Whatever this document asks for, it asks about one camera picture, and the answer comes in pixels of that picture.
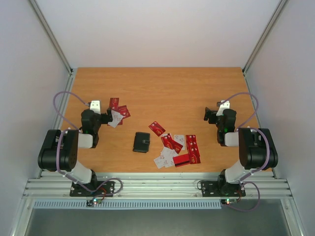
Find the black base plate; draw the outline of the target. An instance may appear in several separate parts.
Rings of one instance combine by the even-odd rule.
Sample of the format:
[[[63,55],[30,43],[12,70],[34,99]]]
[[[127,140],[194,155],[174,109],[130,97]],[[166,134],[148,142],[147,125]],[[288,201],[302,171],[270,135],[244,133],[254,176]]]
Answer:
[[[108,197],[112,197],[115,190],[115,182],[109,181],[103,184],[99,189],[97,189],[101,184],[101,181],[96,181],[96,183],[84,184],[85,188],[74,182],[71,185],[69,195],[71,197],[94,197],[96,195],[103,196],[106,194]]]
[[[201,181],[203,197],[245,197],[246,192],[238,184],[225,183],[219,185],[217,181]]]

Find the red card magnetic stripe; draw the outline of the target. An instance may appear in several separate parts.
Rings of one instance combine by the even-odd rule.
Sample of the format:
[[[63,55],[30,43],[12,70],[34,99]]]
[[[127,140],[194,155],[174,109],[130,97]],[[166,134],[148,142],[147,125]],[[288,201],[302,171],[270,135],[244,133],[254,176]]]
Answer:
[[[190,164],[189,154],[183,154],[173,157],[175,167],[180,167]]]

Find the white card upper pile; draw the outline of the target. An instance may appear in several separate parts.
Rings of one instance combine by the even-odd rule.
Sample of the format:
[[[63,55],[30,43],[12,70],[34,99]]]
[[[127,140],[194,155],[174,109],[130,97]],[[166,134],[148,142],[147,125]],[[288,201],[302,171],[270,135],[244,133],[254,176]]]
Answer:
[[[185,145],[185,136],[184,135],[174,135],[174,141],[181,144],[182,146]]]

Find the red VIP card column lower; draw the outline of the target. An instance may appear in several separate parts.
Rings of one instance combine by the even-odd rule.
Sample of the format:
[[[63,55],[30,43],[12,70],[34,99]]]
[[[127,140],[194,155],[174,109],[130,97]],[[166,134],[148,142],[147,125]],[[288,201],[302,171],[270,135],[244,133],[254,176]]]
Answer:
[[[189,162],[190,162],[190,164],[199,164],[199,163],[201,163],[200,155],[199,154],[190,153],[189,154]]]

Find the red card far left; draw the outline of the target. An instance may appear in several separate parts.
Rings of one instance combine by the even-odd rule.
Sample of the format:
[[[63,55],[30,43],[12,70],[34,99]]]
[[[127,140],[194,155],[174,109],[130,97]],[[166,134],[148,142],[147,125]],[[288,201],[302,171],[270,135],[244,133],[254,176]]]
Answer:
[[[117,111],[119,109],[119,98],[110,98],[109,106],[112,110]]]

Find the white card left cluster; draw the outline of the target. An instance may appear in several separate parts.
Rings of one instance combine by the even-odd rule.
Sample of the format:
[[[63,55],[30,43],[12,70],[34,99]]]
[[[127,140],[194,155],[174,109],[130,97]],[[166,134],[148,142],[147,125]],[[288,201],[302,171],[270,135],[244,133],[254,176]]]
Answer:
[[[111,122],[108,122],[108,125],[113,128],[116,128],[120,121],[124,118],[124,116],[114,110],[111,111],[111,115],[113,120]]]

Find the black leather card holder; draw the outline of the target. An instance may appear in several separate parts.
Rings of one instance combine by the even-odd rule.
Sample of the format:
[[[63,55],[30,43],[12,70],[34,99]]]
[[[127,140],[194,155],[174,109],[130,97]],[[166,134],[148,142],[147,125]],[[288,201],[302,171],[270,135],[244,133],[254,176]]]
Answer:
[[[150,134],[144,132],[136,132],[133,144],[133,151],[147,153],[150,145]]]

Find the left controller board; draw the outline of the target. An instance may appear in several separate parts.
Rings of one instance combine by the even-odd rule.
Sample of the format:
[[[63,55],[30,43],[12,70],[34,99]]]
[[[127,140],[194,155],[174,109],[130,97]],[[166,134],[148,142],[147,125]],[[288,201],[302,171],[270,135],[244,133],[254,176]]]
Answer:
[[[102,200],[100,200],[100,199],[87,200],[86,206],[92,207],[92,206],[96,206],[96,205],[101,204],[101,203],[102,203]]]

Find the red VIP card centre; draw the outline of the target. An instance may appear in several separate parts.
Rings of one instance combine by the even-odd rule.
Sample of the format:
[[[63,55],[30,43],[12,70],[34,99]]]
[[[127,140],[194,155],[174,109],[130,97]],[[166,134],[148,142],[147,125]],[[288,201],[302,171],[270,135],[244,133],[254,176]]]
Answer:
[[[149,125],[149,128],[158,136],[160,137],[162,134],[165,133],[165,129],[157,122],[154,121]]]

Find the controller board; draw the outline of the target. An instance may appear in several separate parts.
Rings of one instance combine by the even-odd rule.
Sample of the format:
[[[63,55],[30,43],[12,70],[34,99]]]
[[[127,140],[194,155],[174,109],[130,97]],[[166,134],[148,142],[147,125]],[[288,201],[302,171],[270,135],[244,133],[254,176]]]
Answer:
[[[238,200],[237,199],[230,199],[230,198],[227,198],[227,199],[222,199],[221,200],[221,203],[223,205],[231,205],[231,204],[236,204],[238,203]]]
[[[102,200],[100,200],[100,199],[87,200],[86,206],[92,207],[92,206],[96,206],[96,205],[101,204],[101,203],[102,203]]]

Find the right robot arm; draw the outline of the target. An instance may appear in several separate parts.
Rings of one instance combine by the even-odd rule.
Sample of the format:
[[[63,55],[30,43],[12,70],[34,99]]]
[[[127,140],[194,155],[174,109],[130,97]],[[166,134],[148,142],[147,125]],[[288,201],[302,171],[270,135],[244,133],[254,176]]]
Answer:
[[[274,168],[278,153],[268,128],[239,128],[235,131],[236,111],[205,108],[204,120],[217,127],[217,142],[222,147],[237,147],[239,160],[218,176],[216,190],[222,196],[235,193],[249,176]]]

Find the red card column upper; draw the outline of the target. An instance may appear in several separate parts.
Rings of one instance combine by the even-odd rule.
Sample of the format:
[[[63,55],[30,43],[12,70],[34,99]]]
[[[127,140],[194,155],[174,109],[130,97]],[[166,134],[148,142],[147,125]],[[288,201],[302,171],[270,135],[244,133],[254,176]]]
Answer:
[[[186,135],[186,145],[190,155],[200,156],[195,135]]]

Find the white card lower middle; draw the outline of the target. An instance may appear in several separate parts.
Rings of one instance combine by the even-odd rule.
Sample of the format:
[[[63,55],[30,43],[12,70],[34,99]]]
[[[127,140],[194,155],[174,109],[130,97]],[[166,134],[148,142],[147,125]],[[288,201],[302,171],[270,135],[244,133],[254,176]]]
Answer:
[[[161,152],[161,155],[163,157],[164,167],[168,168],[168,167],[175,166],[173,158],[178,156],[175,150],[164,147]]]

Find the right controller board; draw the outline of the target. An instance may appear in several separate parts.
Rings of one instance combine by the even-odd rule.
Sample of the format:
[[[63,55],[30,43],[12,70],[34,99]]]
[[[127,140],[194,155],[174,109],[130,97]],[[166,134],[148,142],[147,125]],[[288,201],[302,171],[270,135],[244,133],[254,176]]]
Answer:
[[[221,200],[221,203],[223,205],[231,205],[231,204],[236,204],[238,203],[238,200],[237,199],[230,199],[230,198],[227,198],[227,199],[222,199]]]

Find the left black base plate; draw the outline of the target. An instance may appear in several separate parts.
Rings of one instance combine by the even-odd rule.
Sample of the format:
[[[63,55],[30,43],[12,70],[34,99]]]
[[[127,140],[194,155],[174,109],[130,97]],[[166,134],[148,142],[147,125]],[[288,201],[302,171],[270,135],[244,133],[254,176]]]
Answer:
[[[96,183],[84,184],[85,188],[74,182],[71,185],[69,195],[71,197],[94,197],[96,195],[103,196],[106,194],[108,197],[112,197],[115,190],[115,182],[109,181],[103,184],[99,189],[97,189],[101,184],[101,181],[96,181]]]

